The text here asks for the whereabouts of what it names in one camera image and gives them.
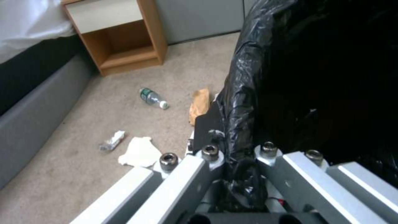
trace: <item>white drawer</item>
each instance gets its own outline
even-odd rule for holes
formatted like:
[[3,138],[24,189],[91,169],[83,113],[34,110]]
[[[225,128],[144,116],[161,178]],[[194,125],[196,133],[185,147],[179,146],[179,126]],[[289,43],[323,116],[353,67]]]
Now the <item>white drawer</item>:
[[83,0],[66,8],[80,33],[142,20],[137,0]]

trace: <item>beige carpet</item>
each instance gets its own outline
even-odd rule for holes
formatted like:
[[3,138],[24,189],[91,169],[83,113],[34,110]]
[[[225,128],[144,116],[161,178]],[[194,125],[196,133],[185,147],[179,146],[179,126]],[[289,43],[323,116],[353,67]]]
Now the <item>beige carpet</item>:
[[[117,158],[133,136],[150,136],[161,152],[183,156],[193,130],[192,93],[222,89],[238,36],[173,45],[163,66],[93,78],[43,148],[0,191],[0,222],[70,222],[131,169]],[[161,94],[170,108],[146,105],[138,93],[143,86]],[[99,143],[117,130],[127,131],[126,139],[113,152],[99,151]]]

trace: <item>water bottle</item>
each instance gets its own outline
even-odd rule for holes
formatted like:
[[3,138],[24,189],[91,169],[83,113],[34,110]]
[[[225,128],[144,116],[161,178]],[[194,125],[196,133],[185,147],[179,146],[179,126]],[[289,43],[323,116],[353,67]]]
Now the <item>water bottle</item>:
[[145,101],[149,105],[159,105],[160,108],[163,110],[167,109],[169,105],[166,101],[164,101],[159,94],[156,92],[148,89],[148,88],[141,88],[140,89],[141,99]]

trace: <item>hex socket screw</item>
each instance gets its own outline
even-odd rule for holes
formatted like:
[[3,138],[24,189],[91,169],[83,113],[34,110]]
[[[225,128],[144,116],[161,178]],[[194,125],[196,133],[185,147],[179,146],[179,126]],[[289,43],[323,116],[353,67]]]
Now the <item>hex socket screw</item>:
[[271,141],[266,141],[261,145],[261,155],[265,157],[275,157],[278,148]]
[[202,148],[202,157],[204,160],[212,162],[219,158],[219,149],[214,145],[206,145]]
[[165,153],[160,159],[160,167],[164,171],[172,171],[178,165],[178,156],[174,153]]
[[322,153],[318,152],[317,150],[313,150],[313,149],[307,150],[305,152],[305,156],[307,158],[309,158],[317,166],[320,167],[322,165],[323,155],[322,155]]

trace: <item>green bottle label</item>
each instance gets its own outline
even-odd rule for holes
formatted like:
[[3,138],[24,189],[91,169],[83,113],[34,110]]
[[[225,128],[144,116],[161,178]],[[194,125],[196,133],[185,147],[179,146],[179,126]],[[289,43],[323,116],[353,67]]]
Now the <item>green bottle label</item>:
[[141,99],[144,100],[146,102],[146,99],[148,98],[148,95],[153,92],[152,90],[148,89],[148,88],[144,88],[141,91]]

